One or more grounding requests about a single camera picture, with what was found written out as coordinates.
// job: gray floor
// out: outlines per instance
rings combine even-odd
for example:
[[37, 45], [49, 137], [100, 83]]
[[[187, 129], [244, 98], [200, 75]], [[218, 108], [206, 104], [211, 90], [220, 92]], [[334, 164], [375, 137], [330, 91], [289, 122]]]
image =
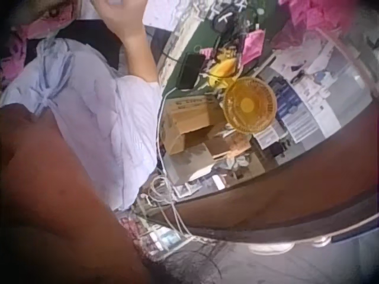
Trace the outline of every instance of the gray floor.
[[[190, 244], [185, 251], [198, 248], [199, 244]], [[193, 283], [379, 283], [379, 231], [324, 248], [298, 244], [290, 252], [279, 256], [257, 256], [250, 252], [247, 244], [226, 244], [210, 257], [209, 248], [200, 251], [203, 256], [179, 254], [181, 267], [187, 267], [184, 272], [186, 277], [202, 275], [202, 279], [208, 279], [203, 282], [194, 280]], [[204, 261], [205, 255], [217, 264], [222, 279], [215, 265], [209, 260]]]

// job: person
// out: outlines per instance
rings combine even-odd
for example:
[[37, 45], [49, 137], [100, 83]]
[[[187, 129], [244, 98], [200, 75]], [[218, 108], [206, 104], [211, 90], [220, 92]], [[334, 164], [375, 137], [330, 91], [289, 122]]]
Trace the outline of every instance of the person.
[[[156, 164], [161, 95], [146, 2], [93, 1], [123, 43], [130, 76], [113, 77], [89, 47], [45, 41], [4, 93], [1, 261], [17, 271], [11, 283], [179, 283], [137, 252], [112, 211], [119, 197], [124, 207], [134, 201]], [[116, 199], [105, 193], [118, 190]]]

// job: skin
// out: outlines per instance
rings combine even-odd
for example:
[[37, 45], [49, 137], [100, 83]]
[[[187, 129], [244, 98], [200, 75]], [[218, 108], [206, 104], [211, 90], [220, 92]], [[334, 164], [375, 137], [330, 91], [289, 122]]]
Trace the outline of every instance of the skin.
[[[123, 42], [130, 73], [158, 79], [142, 24], [146, 0], [94, 5]], [[38, 283], [149, 283], [113, 212], [65, 143], [51, 111], [0, 109], [1, 218], [5, 248]]]

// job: smartphone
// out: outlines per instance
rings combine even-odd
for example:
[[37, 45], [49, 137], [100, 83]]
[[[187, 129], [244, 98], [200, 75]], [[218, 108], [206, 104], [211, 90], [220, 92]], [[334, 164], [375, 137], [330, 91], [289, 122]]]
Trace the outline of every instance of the smartphone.
[[193, 89], [204, 62], [205, 55], [198, 53], [188, 53], [185, 56], [184, 62], [182, 64], [182, 68], [176, 82], [176, 87], [179, 90]]

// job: black electronic device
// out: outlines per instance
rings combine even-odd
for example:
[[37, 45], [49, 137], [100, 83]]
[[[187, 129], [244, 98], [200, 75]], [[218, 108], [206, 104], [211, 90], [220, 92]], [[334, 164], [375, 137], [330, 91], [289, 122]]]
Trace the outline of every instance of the black electronic device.
[[200, 74], [203, 64], [205, 62], [205, 55], [198, 53], [188, 53], [185, 56], [182, 68], [179, 74], [179, 78], [176, 82], [176, 87], [179, 90], [193, 89], [197, 77]]

